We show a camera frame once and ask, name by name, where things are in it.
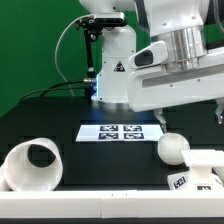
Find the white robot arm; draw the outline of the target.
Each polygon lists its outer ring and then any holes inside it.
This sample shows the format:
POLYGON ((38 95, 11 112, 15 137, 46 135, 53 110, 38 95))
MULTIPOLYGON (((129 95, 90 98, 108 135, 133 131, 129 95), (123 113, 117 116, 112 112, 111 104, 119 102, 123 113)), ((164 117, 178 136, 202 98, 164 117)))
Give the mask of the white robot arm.
POLYGON ((103 28, 103 66, 95 106, 162 110, 206 100, 223 120, 224 46, 208 48, 204 25, 217 25, 224 0, 79 0, 103 28))

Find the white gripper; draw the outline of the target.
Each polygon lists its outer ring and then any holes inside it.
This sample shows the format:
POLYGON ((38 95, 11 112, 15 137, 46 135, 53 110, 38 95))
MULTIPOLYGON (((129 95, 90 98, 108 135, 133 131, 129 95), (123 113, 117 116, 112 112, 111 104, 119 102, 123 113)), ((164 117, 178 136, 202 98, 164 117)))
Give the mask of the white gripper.
POLYGON ((216 99, 215 114, 222 124, 224 111, 224 47, 211 49, 196 69, 168 73, 163 65, 133 72, 127 82, 128 103, 135 112, 154 110, 164 133, 162 108, 216 99))

